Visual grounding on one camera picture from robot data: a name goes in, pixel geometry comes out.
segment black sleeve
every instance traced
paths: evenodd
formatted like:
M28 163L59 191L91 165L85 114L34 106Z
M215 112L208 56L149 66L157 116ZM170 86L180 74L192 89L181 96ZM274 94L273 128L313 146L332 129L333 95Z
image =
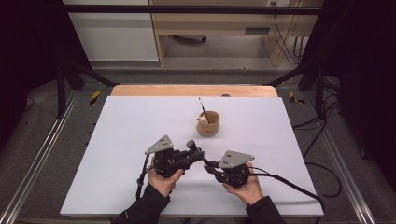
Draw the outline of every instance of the black sleeve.
M157 224L160 213L169 202L169 196L164 198L158 190L148 184L143 197L123 211L114 224Z
M247 214L253 224L285 224L269 196L247 206Z

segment person's hand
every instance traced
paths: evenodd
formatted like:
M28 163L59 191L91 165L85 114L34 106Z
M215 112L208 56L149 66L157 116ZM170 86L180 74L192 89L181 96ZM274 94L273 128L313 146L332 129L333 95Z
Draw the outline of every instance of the person's hand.
M248 167L252 167L250 162L247 162ZM239 189L235 189L228 184L222 184L227 192L238 196L245 205L252 205L263 197L262 187L260 187L259 178L257 176L250 176L247 180L246 185Z
M171 177L163 178L157 175L154 169L148 172L148 182L152 187L154 187L161 195L166 198L172 189L176 188L176 182L183 175L184 171L182 169L177 170Z

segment wooden cup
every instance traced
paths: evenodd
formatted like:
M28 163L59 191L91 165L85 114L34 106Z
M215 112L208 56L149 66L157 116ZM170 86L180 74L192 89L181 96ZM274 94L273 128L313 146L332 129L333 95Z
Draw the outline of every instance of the wooden cup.
M218 133L219 131L219 122L220 116L215 111L206 111L207 120L210 122L207 123L206 119L198 119L197 131L203 137L211 137ZM199 115L199 118L204 117L204 112Z

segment white tabletop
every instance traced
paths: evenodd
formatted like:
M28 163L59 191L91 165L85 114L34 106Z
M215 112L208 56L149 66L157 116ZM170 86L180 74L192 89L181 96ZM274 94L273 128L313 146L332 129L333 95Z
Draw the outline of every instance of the white tabletop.
M206 110L220 115L214 137L196 132L202 112L198 97L107 97L61 214L114 216L128 208L135 200L144 152L165 134L180 150L188 150L186 143L193 139L210 161L220 161L226 150L254 155L253 166L315 193L281 98L201 99ZM311 197L271 177L259 179L282 216L323 215ZM202 161L186 171L170 196L163 216L247 215L245 205L206 172Z

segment white cabinet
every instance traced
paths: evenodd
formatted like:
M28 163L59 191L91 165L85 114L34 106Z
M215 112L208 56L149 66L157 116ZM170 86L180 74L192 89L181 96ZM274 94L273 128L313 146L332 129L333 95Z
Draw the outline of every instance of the white cabinet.
M64 0L66 5L147 5L145 0ZM90 61L158 61L148 13L69 13Z

